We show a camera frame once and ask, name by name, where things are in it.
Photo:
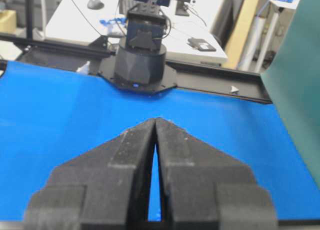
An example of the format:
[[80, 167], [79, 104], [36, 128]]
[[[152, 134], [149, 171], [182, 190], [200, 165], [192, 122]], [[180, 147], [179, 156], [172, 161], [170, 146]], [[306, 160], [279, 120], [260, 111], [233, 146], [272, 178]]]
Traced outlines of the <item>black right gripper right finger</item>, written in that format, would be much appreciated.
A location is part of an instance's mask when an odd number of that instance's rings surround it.
[[275, 207], [242, 161], [155, 121], [163, 207], [171, 229], [277, 229]]

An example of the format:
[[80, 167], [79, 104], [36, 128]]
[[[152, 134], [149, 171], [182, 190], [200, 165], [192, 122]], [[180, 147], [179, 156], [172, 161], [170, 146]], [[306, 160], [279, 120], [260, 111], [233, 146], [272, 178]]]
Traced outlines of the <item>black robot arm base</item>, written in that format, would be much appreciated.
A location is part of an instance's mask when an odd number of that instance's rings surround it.
[[171, 0], [134, 0], [127, 9], [127, 32], [114, 56], [102, 59], [98, 75], [116, 87], [154, 94], [177, 85], [177, 72], [166, 64], [162, 40], [172, 24], [161, 7]]

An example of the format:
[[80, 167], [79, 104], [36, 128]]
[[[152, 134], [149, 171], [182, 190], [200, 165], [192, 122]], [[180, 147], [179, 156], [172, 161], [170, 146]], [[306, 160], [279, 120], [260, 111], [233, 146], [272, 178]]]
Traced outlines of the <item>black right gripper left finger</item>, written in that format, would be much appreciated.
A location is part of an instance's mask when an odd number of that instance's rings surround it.
[[25, 229], [127, 229], [148, 218], [155, 119], [57, 167], [28, 203]]

